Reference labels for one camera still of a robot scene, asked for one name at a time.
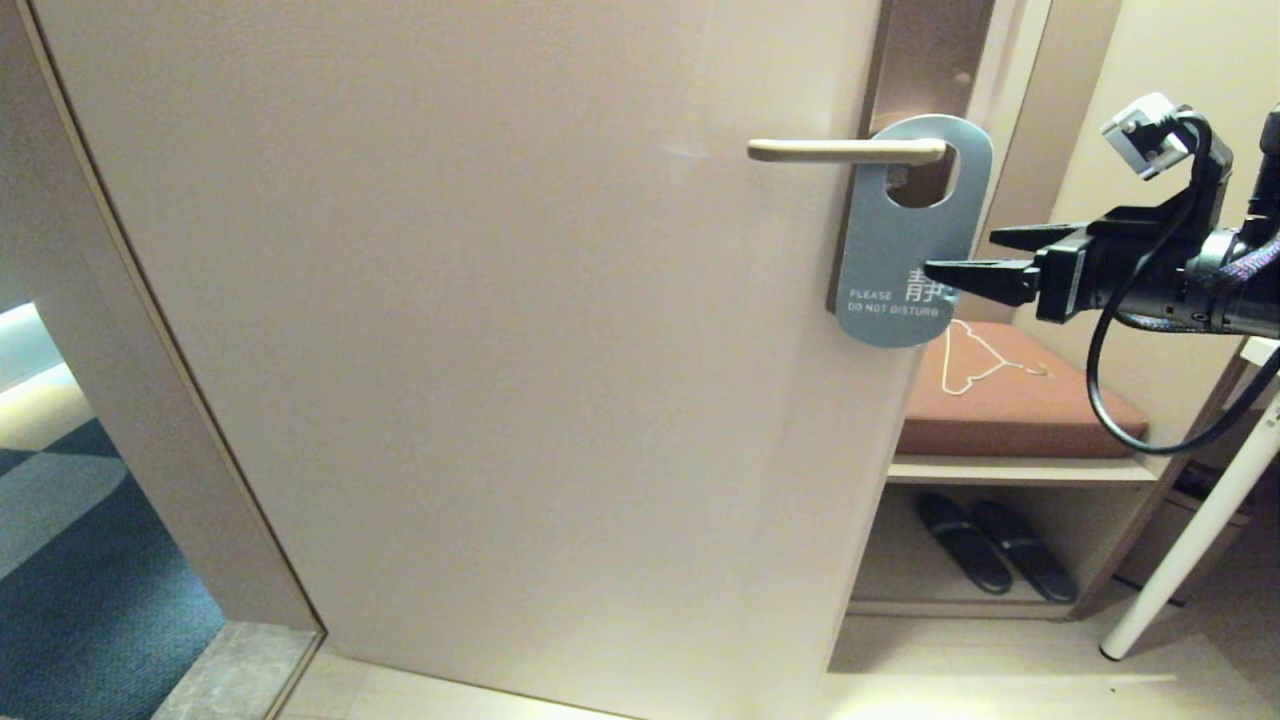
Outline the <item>blue do-not-disturb door hanger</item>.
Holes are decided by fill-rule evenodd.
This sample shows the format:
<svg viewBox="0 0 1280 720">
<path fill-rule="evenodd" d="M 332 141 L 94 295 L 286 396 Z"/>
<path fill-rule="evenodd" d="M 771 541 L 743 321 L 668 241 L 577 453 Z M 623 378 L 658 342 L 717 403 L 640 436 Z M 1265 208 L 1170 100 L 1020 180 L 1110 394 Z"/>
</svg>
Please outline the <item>blue do-not-disturb door hanger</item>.
<svg viewBox="0 0 1280 720">
<path fill-rule="evenodd" d="M 923 273 L 932 260 L 966 260 L 980 228 L 993 165 L 984 129 L 960 117 L 925 114 L 897 122 L 873 141 L 938 141 L 959 169 L 948 195 L 908 208 L 888 193 L 888 161 L 859 163 L 850 192 L 835 315 L 852 338 L 877 348 L 910 348 L 943 334 L 957 291 Z"/>
</svg>

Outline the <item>beige room door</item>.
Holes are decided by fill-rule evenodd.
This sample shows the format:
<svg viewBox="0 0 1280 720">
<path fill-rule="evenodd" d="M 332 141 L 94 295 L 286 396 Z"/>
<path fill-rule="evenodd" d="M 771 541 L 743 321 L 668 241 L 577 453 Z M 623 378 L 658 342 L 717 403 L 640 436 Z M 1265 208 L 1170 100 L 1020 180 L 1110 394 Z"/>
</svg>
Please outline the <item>beige room door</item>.
<svg viewBox="0 0 1280 720">
<path fill-rule="evenodd" d="M 913 350 L 827 311 L 881 0 L 29 0 L 335 647 L 805 720 Z"/>
</svg>

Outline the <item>brown seat cushion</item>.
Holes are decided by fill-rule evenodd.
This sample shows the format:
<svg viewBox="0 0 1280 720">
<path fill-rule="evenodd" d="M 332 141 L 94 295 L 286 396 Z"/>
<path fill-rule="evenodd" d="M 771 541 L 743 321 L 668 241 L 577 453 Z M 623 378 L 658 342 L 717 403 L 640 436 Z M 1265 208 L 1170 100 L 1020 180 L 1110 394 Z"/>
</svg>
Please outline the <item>brown seat cushion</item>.
<svg viewBox="0 0 1280 720">
<path fill-rule="evenodd" d="M 1100 423 L 1085 375 L 1015 325 L 969 322 L 1001 354 L 1048 377 L 1006 369 L 963 397 L 940 389 L 942 334 L 923 355 L 895 452 L 945 457 L 1125 457 L 1132 450 Z M 951 383 L 986 369 L 992 359 L 960 331 Z"/>
</svg>

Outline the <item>brown metal lock plate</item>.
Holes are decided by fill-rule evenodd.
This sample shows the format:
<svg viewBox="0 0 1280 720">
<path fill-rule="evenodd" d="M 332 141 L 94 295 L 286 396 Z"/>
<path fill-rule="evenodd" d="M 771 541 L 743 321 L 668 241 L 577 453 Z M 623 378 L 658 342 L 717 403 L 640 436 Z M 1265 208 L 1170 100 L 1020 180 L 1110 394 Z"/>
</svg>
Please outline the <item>brown metal lock plate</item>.
<svg viewBox="0 0 1280 720">
<path fill-rule="evenodd" d="M 995 0 L 879 0 L 861 136 L 925 114 L 965 117 L 993 9 Z"/>
</svg>

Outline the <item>black slipper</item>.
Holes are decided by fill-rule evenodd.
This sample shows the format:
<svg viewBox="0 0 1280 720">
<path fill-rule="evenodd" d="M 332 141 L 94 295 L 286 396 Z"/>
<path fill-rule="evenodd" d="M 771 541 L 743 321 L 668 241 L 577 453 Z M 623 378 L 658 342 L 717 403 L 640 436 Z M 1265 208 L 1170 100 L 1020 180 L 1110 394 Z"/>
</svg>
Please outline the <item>black slipper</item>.
<svg viewBox="0 0 1280 720">
<path fill-rule="evenodd" d="M 992 501 L 974 503 L 972 518 L 1043 600 L 1051 603 L 1078 601 L 1079 585 L 1073 575 L 1025 518 Z"/>
<path fill-rule="evenodd" d="M 979 591 L 997 596 L 1011 591 L 1012 574 L 960 503 L 924 493 L 915 500 L 915 510 L 929 536 Z"/>
</svg>

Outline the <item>white table leg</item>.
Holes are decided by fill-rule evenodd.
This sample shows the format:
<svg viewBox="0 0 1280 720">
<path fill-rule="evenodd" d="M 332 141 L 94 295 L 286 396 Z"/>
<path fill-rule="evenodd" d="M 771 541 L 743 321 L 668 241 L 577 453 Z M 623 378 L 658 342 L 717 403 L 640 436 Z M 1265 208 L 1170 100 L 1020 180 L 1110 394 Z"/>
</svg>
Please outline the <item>white table leg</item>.
<svg viewBox="0 0 1280 720">
<path fill-rule="evenodd" d="M 1100 653 L 1112 662 L 1124 660 L 1167 605 L 1174 591 L 1196 569 L 1220 532 L 1243 503 L 1270 462 L 1280 455 L 1280 391 L 1228 465 L 1219 483 L 1190 519 L 1155 573 L 1100 642 Z"/>
</svg>

